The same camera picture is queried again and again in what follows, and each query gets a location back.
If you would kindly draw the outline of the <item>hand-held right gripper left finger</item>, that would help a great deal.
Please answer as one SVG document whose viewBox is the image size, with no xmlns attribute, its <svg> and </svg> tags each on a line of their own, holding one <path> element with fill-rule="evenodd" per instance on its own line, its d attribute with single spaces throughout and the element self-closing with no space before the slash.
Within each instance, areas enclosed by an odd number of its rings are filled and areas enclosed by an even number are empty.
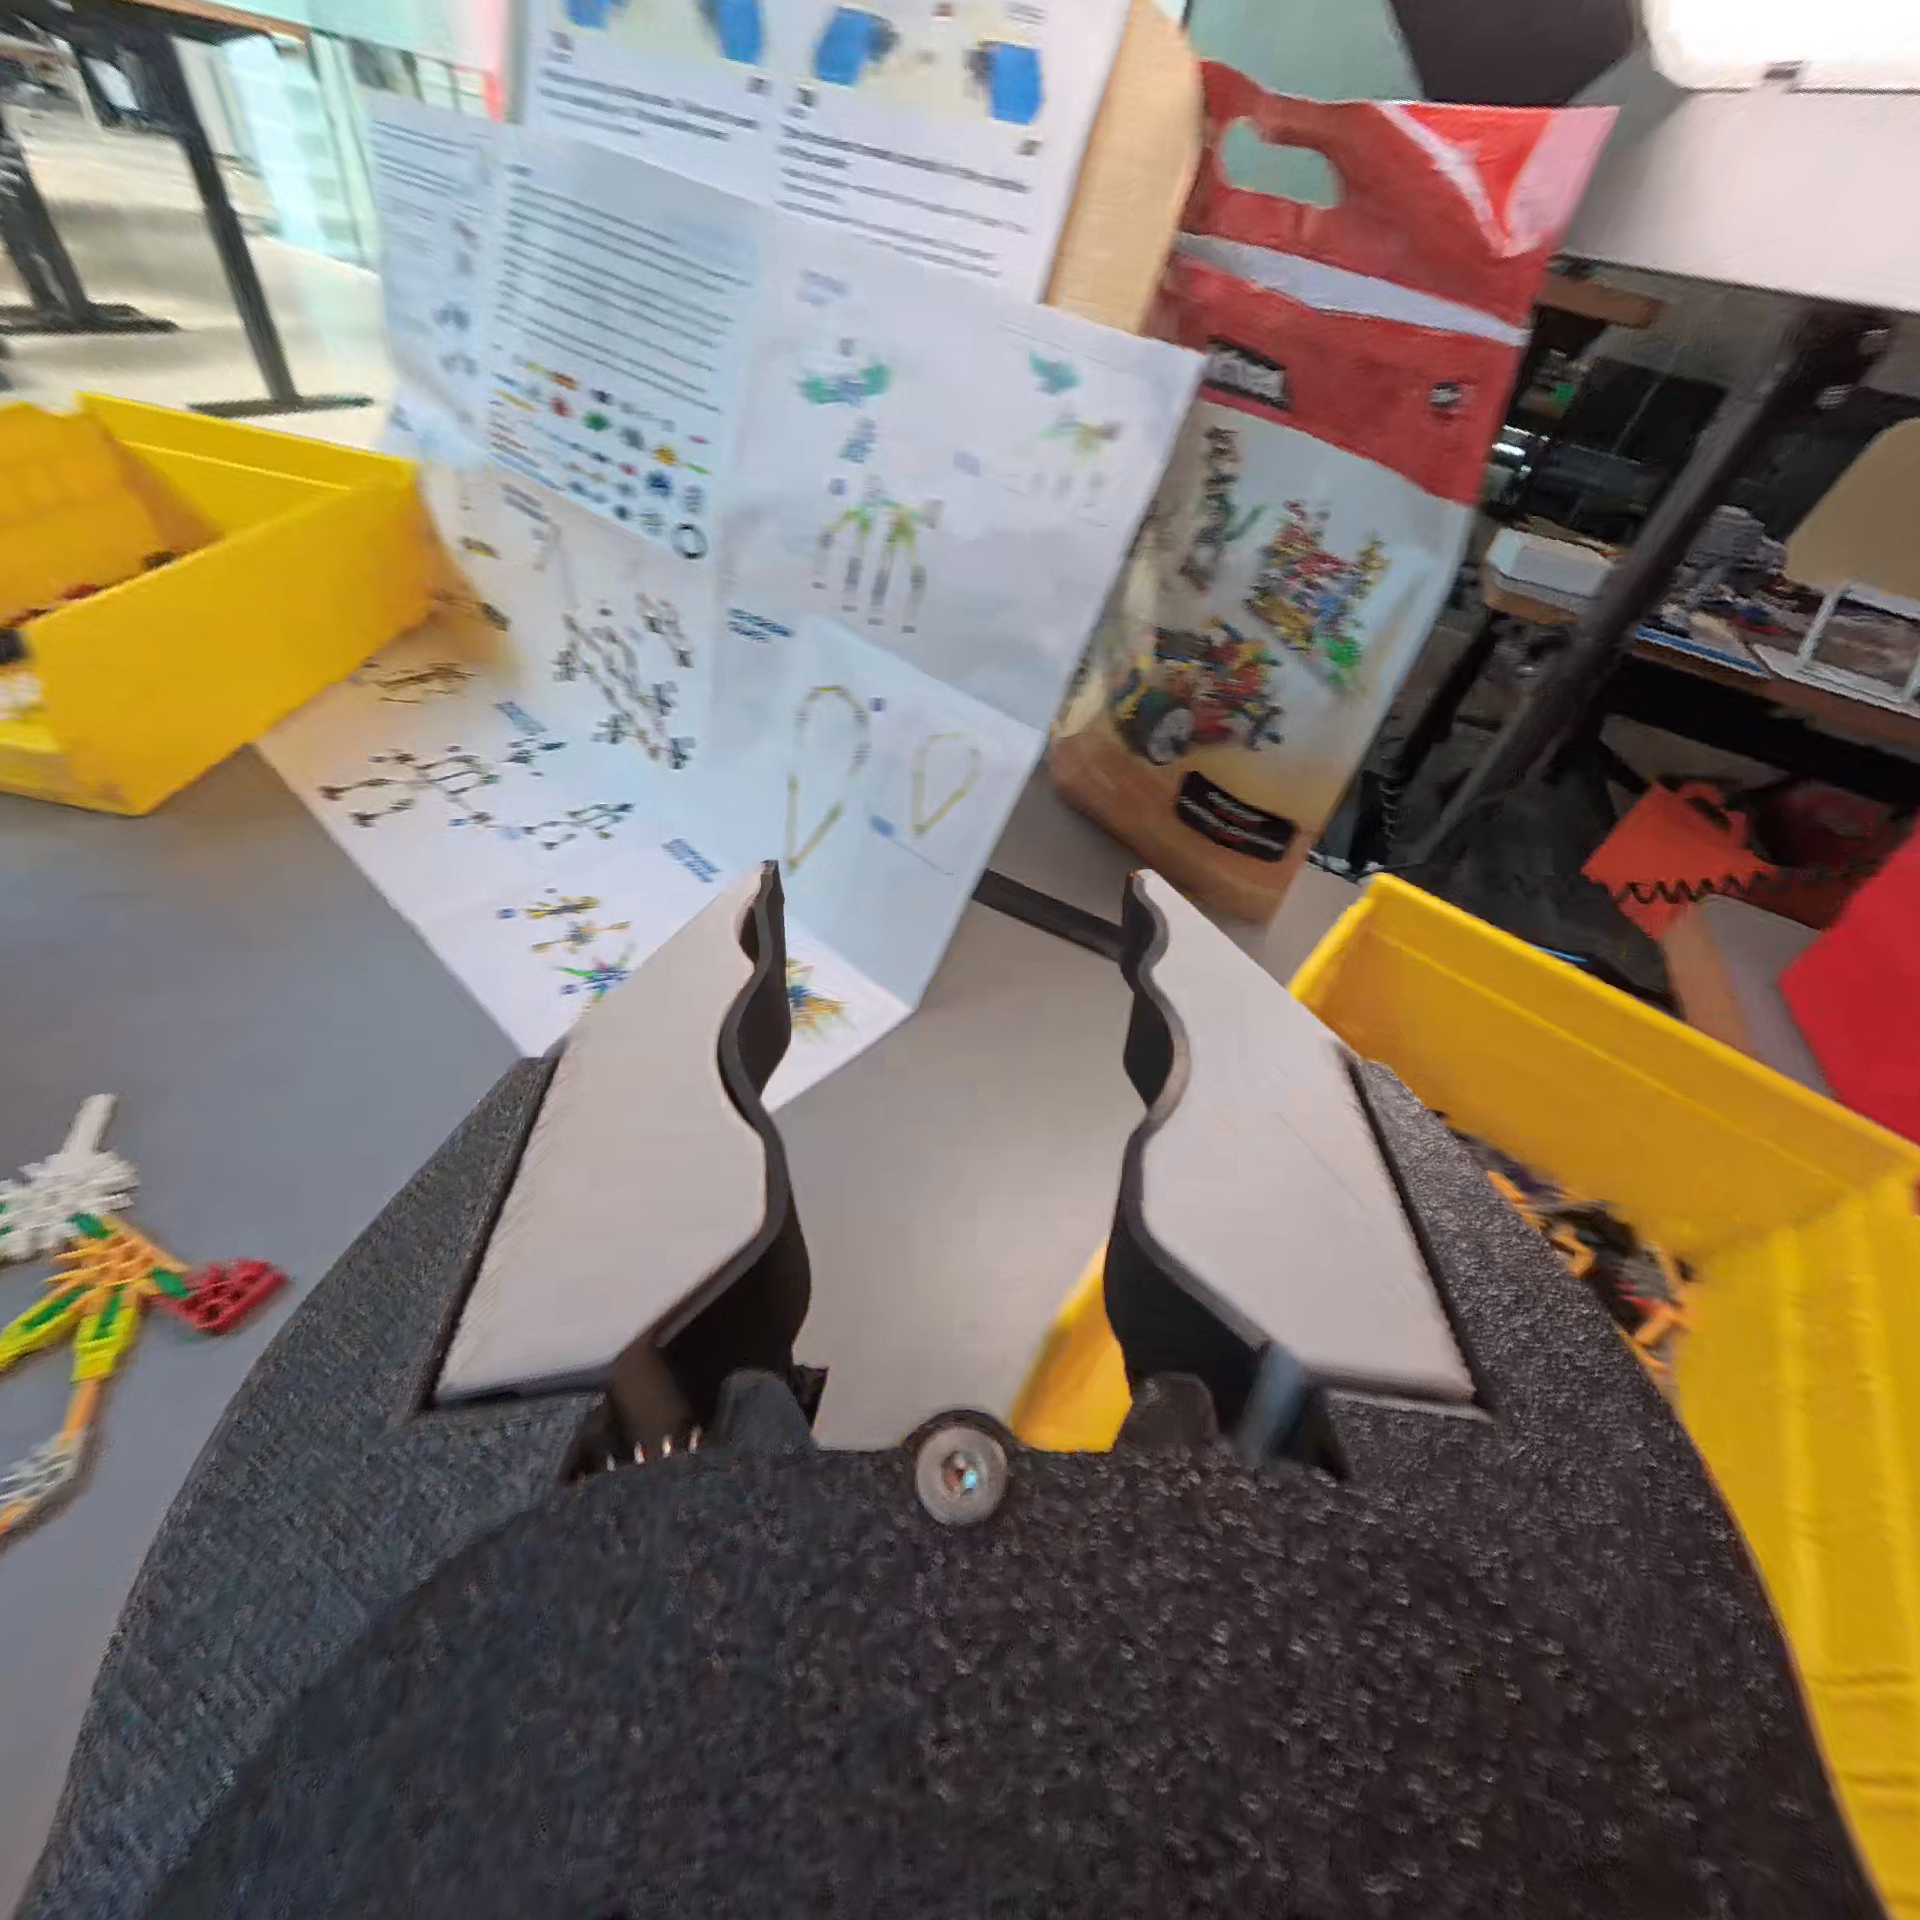
<svg viewBox="0 0 1920 1920">
<path fill-rule="evenodd" d="M 810 1252 L 765 1105 L 791 1021 L 779 865 L 727 881 L 582 1015 L 453 1321 L 435 1408 L 590 1394 L 619 1441 L 791 1377 Z"/>
</svg>

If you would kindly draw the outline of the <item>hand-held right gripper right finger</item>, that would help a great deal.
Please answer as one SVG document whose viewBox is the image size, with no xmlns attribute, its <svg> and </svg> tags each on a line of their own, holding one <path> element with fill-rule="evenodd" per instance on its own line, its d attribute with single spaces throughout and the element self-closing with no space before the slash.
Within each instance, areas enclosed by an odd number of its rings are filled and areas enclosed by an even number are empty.
<svg viewBox="0 0 1920 1920">
<path fill-rule="evenodd" d="M 1335 1461 L 1335 1401 L 1473 1416 L 1476 1383 L 1354 1052 L 1169 880 L 1119 904 L 1139 1098 L 1105 1313 L 1243 1458 Z"/>
</svg>

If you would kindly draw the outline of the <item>yellow plastic bin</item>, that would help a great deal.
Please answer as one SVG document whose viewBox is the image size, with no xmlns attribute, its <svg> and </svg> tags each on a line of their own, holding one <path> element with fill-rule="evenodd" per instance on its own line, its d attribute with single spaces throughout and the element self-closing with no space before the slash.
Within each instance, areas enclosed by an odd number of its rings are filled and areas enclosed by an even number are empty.
<svg viewBox="0 0 1920 1920">
<path fill-rule="evenodd" d="M 1476 1383 L 1243 1458 L 1036 1377 L 1055 1649 L 1204 1916 L 1916 1916 L 1916 1150 L 1371 881 L 1291 993 L 1355 1055 Z M 1694 1269 L 1676 1397 L 1449 1127 Z"/>
<path fill-rule="evenodd" d="M 438 580 L 418 466 L 379 449 L 84 392 L 2 406 L 2 621 L 41 711 L 2 725 L 14 799 L 140 817 L 417 628 Z"/>
</svg>

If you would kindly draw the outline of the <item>multicoloured construction toy model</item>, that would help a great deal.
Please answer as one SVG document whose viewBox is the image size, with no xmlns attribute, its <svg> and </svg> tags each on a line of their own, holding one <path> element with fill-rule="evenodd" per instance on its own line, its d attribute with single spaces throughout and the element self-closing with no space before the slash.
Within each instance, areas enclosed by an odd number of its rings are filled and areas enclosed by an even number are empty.
<svg viewBox="0 0 1920 1920">
<path fill-rule="evenodd" d="M 86 1094 L 62 1142 L 2 1181 L 5 1263 L 46 1265 L 38 1296 L 2 1325 L 2 1372 L 46 1352 L 67 1359 L 59 1426 L 2 1471 L 5 1544 L 79 1493 L 113 1383 L 151 1316 L 191 1336 L 226 1336 L 291 1287 L 285 1271 L 262 1260 L 181 1261 L 134 1224 L 137 1167 L 107 1142 L 115 1105 L 109 1092 Z"/>
</svg>

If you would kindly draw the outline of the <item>pile of toy pieces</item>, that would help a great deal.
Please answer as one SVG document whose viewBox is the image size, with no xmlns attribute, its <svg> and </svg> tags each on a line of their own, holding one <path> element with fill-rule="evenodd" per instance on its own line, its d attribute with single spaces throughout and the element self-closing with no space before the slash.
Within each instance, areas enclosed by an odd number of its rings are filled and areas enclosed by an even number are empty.
<svg viewBox="0 0 1920 1920">
<path fill-rule="evenodd" d="M 25 722 L 44 706 L 38 670 L 33 663 L 29 640 L 29 628 L 37 621 L 107 591 L 109 588 L 129 584 L 140 574 L 166 566 L 174 559 L 179 559 L 175 549 L 157 549 L 143 554 L 134 570 L 124 570 L 100 582 L 71 582 L 54 589 L 54 596 L 7 614 L 2 621 L 2 725 Z"/>
<path fill-rule="evenodd" d="M 1607 1310 L 1647 1377 L 1674 1401 L 1674 1358 L 1691 1330 L 1691 1263 L 1641 1233 L 1614 1206 L 1565 1189 L 1481 1136 L 1459 1127 L 1449 1130 L 1489 1185 Z"/>
</svg>

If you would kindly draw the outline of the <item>grey desk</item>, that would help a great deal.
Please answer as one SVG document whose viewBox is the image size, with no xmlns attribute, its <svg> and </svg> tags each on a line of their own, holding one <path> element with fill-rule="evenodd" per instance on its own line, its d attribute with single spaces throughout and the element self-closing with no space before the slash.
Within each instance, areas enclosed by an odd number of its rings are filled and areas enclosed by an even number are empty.
<svg viewBox="0 0 1920 1920">
<path fill-rule="evenodd" d="M 84 1094 L 189 1261 L 267 1256 L 299 1300 L 518 1058 L 252 751 L 146 820 L 5 802 L 5 1170 Z M 971 904 L 915 1015 L 779 1116 L 814 1261 L 817 1430 L 879 1449 L 1010 1414 L 1114 1215 L 1139 1098 L 1114 960 Z M 5 1549 L 5 1761 L 58 1774 L 132 1572 L 289 1304 L 148 1325 L 79 1497 Z"/>
</svg>

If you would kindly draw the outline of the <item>orange serrated plastic part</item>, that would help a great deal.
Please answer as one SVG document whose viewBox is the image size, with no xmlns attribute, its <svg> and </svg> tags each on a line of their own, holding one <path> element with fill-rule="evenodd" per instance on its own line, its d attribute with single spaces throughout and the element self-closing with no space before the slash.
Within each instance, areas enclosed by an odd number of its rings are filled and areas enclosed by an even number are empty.
<svg viewBox="0 0 1920 1920">
<path fill-rule="evenodd" d="M 1650 942 L 1722 898 L 1805 922 L 1785 871 L 1759 850 L 1754 792 L 1716 781 L 1653 784 L 1583 858 L 1582 877 Z"/>
</svg>

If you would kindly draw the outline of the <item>white instruction sheet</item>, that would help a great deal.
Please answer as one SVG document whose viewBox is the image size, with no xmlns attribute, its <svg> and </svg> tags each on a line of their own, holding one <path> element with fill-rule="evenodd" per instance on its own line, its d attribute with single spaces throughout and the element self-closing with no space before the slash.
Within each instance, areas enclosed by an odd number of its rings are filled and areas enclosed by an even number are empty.
<svg viewBox="0 0 1920 1920">
<path fill-rule="evenodd" d="M 775 865 L 798 1096 L 918 1005 L 1188 418 L 1162 5 L 516 5 L 364 149 L 429 598 L 265 743 L 524 1052 Z"/>
</svg>

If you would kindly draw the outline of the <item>red plastic sheet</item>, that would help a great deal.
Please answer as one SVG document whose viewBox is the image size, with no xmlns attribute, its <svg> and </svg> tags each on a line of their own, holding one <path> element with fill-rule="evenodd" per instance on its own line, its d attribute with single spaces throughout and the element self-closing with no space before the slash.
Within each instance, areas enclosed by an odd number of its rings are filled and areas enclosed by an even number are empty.
<svg viewBox="0 0 1920 1920">
<path fill-rule="evenodd" d="M 1918 1142 L 1918 831 L 1789 961 L 1781 991 L 1830 1096 Z"/>
</svg>

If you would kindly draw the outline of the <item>cluttered workbench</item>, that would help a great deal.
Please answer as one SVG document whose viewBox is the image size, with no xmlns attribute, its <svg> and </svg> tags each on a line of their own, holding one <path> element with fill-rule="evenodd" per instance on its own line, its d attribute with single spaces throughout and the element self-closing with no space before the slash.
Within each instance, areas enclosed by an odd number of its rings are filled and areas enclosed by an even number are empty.
<svg viewBox="0 0 1920 1920">
<path fill-rule="evenodd" d="M 1607 543 L 1550 526 L 1508 526 L 1486 546 L 1479 588 L 1489 609 L 1571 633 L 1597 605 L 1615 562 Z M 1748 759 L 1765 757 L 1759 733 L 1777 722 L 1850 750 L 1918 757 L 1914 696 L 1823 663 L 1793 636 L 1748 630 L 1708 609 L 1643 621 L 1615 671 L 1614 701 L 1654 729 L 1726 735 L 1727 751 Z"/>
</svg>

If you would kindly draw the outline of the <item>black metal pole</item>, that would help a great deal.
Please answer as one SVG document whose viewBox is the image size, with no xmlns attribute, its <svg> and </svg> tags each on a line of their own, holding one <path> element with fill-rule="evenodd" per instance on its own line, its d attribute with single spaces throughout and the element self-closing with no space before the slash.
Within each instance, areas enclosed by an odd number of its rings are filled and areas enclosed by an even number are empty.
<svg viewBox="0 0 1920 1920">
<path fill-rule="evenodd" d="M 1794 306 L 1767 364 L 1726 392 L 1687 466 L 1671 479 L 1636 542 L 1611 565 L 1550 677 L 1469 768 L 1423 839 L 1407 845 L 1415 868 L 1459 858 L 1481 817 L 1543 769 L 1609 687 L 1643 614 L 1657 607 L 1747 461 L 1770 436 L 1812 410 L 1821 392 L 1852 390 L 1883 353 L 1886 324 L 1889 313 L 1858 303 Z"/>
</svg>

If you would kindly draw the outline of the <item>toy packaging box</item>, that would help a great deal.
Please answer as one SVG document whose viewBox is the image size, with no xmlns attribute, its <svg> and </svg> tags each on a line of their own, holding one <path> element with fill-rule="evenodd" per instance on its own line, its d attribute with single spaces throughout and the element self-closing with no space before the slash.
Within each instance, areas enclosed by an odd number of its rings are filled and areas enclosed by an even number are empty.
<svg viewBox="0 0 1920 1920">
<path fill-rule="evenodd" d="M 1190 900 L 1268 920 L 1465 558 L 1631 5 L 1185 5 L 1201 120 L 1145 332 L 1203 356 L 1046 750 Z"/>
</svg>

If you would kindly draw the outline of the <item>wooden table with black legs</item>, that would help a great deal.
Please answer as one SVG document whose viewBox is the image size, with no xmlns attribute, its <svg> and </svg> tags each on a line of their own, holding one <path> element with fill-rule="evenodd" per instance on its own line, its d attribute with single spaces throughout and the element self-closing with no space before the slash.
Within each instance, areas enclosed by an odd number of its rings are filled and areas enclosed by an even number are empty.
<svg viewBox="0 0 1920 1920">
<path fill-rule="evenodd" d="M 313 184 L 321 103 L 275 172 L 242 79 L 317 78 L 302 29 L 234 5 L 5 5 L 5 396 L 79 390 L 291 424 L 378 406 L 378 289 Z"/>
</svg>

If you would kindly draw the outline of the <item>white table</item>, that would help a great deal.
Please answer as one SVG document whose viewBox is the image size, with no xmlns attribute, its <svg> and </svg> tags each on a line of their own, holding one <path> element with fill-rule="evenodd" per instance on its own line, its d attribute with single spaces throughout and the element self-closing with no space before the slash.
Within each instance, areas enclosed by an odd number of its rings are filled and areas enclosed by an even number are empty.
<svg viewBox="0 0 1920 1920">
<path fill-rule="evenodd" d="M 1639 56 L 1565 250 L 1783 296 L 1918 311 L 1918 101 L 1785 84 L 1690 92 Z"/>
</svg>

